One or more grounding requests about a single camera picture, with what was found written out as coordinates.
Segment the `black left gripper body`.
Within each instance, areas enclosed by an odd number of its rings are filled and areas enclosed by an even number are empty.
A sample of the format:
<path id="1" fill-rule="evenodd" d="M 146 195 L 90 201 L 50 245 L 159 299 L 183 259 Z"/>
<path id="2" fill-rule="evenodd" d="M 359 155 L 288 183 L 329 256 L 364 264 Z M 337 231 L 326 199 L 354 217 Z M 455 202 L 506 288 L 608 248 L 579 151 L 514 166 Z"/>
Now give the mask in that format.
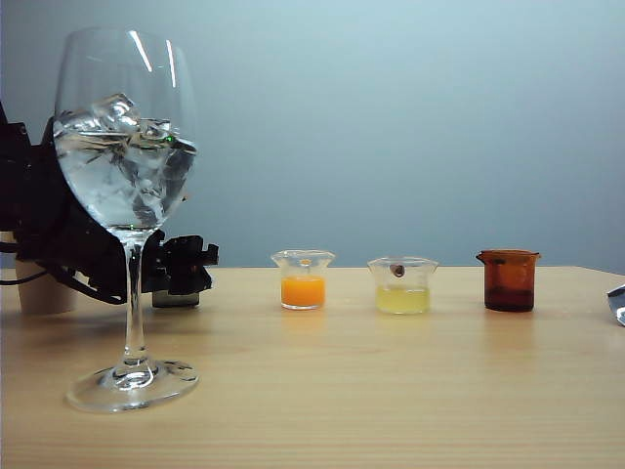
<path id="1" fill-rule="evenodd" d="M 91 298 L 112 305 L 127 302 L 122 245 L 79 204 L 19 206 L 14 236 L 18 260 L 36 264 Z"/>

